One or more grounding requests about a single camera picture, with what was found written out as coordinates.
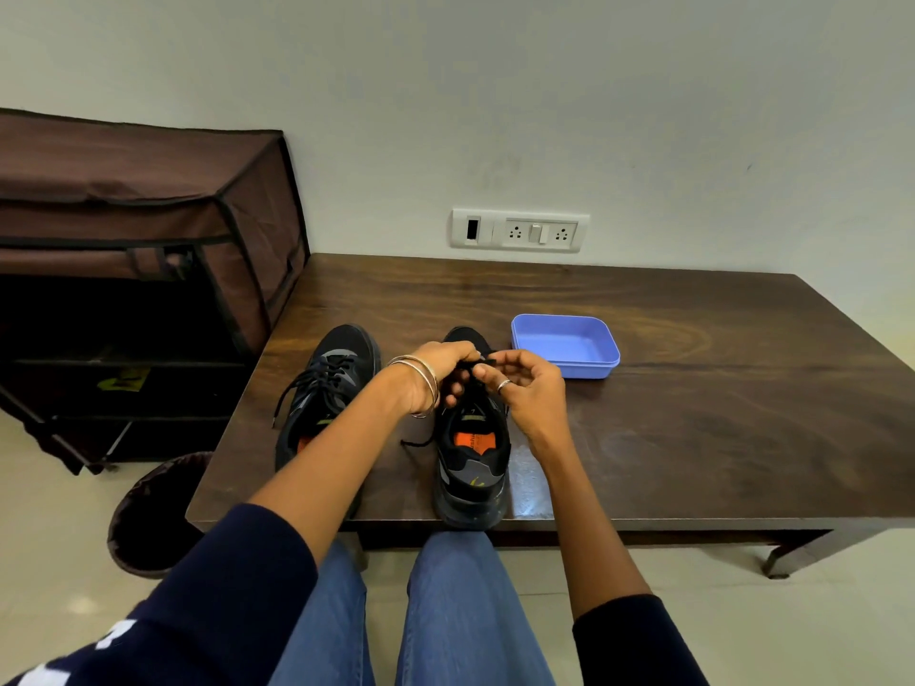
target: black sneaker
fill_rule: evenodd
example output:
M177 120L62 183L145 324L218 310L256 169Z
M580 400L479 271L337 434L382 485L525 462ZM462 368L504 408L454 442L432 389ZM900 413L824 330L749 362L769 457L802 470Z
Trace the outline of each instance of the black sneaker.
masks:
M276 471L282 469L312 438L321 433L382 369L382 352L358 324L342 324L328 332L308 365L280 395L274 420L285 396L295 390L289 416L276 441ZM359 494L349 518L359 507Z
M483 357L489 344L471 327L455 327L443 341L473 342ZM436 413L438 468L433 486L436 512L451 527L488 530L508 507L506 472L511 452L508 408L471 376L453 409Z

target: floor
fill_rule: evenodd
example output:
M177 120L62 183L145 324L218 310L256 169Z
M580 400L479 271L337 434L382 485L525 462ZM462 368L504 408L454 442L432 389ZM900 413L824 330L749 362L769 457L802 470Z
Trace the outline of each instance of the floor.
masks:
M72 476L0 413L0 682L96 640L154 583L105 548L112 511L151 465ZM765 549L634 550L712 684L915 683L915 530L886 532L787 581ZM365 573L372 662L393 683L415 553L373 553ZM581 682L554 551L503 552L555 680Z

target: table top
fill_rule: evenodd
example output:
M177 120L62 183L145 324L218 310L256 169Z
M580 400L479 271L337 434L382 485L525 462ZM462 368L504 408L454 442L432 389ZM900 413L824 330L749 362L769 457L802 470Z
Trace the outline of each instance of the table top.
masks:
M314 254L188 510L209 529L274 471L275 402L318 341L357 323L386 361L468 324L495 348L519 313L594 315L622 355L566 382L569 422L621 530L915 522L915 372L790 274ZM405 419L365 482L360 525L435 524L429 420ZM509 420L503 530L553 530Z

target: wall switch plate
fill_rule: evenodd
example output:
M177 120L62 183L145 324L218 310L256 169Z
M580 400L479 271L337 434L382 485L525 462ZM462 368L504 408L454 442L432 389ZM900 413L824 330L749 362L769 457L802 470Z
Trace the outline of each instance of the wall switch plate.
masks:
M451 247L578 252L590 222L588 214L453 209Z

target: navy sweatshirt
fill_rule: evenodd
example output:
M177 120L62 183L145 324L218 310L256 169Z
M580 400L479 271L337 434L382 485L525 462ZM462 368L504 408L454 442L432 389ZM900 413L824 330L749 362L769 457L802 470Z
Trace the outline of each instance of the navy sweatshirt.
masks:
M107 636L10 684L266 684L316 581L289 523L236 506ZM586 683L706 683L655 596L607 602L573 634Z

